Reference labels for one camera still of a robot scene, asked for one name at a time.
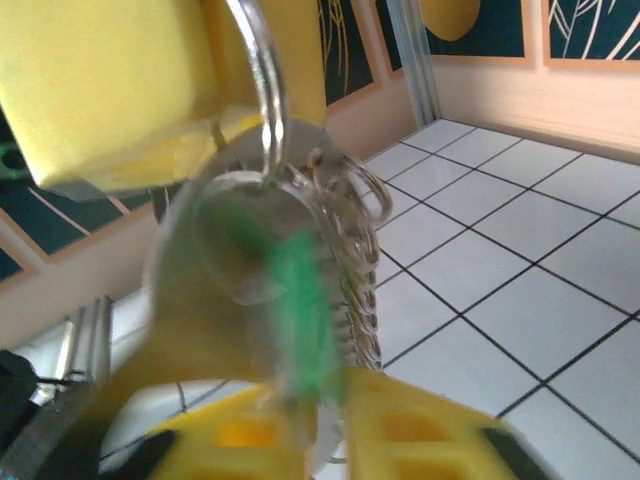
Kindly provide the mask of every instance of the green plastic piece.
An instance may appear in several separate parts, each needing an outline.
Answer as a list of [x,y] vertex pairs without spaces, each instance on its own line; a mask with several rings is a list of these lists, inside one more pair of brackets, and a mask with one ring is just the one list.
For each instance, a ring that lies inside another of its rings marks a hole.
[[277,246],[272,271],[284,288],[272,320],[288,393],[316,401],[331,397],[342,405],[340,357],[329,296],[314,255],[313,234],[302,232]]

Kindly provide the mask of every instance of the yellow plastic part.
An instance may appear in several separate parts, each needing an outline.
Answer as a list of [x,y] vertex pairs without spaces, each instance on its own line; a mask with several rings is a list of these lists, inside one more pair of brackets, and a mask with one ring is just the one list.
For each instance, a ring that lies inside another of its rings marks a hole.
[[398,380],[349,372],[351,480],[516,480],[480,434],[495,418]]
[[[175,430],[179,437],[156,468],[153,480],[306,480],[311,450],[290,436],[287,417],[259,410],[269,387],[247,389],[171,419],[153,432]],[[307,418],[315,440],[315,415]]]
[[[259,0],[295,118],[326,120],[316,0]],[[224,0],[0,2],[0,103],[35,181],[102,190],[194,175],[261,123]]]

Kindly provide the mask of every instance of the yellow circle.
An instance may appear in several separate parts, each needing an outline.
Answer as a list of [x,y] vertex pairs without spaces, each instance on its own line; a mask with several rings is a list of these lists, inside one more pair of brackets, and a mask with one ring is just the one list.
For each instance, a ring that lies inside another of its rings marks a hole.
[[467,34],[480,13],[480,0],[422,0],[422,21],[436,37],[453,42]]

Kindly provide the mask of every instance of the key ring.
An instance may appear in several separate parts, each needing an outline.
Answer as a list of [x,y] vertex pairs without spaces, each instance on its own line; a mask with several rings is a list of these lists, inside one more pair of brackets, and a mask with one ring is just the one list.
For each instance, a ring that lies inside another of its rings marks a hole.
[[269,185],[285,163],[289,110],[282,70],[266,20],[255,0],[226,0],[244,41],[262,116],[264,183]]

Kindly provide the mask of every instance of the white tile floor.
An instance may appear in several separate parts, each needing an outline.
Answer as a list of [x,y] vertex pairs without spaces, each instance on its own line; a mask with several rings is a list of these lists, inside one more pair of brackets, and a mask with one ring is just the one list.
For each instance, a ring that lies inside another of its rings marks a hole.
[[[399,205],[379,230],[387,373],[504,417],[561,478],[640,479],[640,167],[445,120],[368,166]],[[116,307],[114,365],[145,302]],[[182,398],[243,386],[141,392],[110,459]]]

